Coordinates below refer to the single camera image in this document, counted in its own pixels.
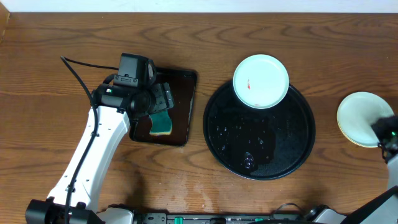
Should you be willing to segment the green yellow sponge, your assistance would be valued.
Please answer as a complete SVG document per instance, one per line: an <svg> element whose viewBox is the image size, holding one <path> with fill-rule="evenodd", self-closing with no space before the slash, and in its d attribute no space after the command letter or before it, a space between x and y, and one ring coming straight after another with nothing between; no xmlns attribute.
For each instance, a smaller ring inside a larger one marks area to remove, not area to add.
<svg viewBox="0 0 398 224"><path fill-rule="evenodd" d="M170 135L172 132L172 120L167 110L151 114L150 120L152 127L149 134L151 136Z"/></svg>

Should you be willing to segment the mint plate with red stain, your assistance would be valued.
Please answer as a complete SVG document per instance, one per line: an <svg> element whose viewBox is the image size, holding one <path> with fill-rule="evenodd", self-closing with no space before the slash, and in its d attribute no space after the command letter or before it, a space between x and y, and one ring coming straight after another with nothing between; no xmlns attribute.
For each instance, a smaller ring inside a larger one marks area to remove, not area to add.
<svg viewBox="0 0 398 224"><path fill-rule="evenodd" d="M337 110L337 120L350 121L353 124L366 122L372 125L380 118L393 115L392 108L383 98L365 91L345 97Z"/></svg>

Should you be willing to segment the yellow plate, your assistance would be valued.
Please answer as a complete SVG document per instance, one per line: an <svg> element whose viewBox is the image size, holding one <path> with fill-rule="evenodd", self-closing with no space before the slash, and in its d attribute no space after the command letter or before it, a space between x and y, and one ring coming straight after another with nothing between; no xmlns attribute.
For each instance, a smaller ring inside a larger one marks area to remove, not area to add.
<svg viewBox="0 0 398 224"><path fill-rule="evenodd" d="M375 148L379 141L371 128L366 122L353 124L350 121L337 120L338 127L343 136L355 145L367 148Z"/></svg>

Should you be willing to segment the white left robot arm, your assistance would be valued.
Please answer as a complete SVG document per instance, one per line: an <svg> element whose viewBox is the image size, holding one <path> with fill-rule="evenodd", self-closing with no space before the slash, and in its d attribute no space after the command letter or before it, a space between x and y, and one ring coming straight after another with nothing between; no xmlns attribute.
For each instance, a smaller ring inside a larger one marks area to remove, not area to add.
<svg viewBox="0 0 398 224"><path fill-rule="evenodd" d="M103 181L116 148L139 117L174 107L168 83L143 89L101 84L89 94L91 109L75 153L46 200L31 200L27 223L133 223L128 208L98 210Z"/></svg>

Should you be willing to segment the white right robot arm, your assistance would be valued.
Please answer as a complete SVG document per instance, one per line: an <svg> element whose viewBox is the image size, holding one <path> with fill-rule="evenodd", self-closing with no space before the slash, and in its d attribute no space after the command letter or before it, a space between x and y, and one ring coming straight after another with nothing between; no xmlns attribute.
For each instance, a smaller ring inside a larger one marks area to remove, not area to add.
<svg viewBox="0 0 398 224"><path fill-rule="evenodd" d="M387 190L348 215L343 223L397 223L397 116L381 118L371 125L382 149L389 175Z"/></svg>

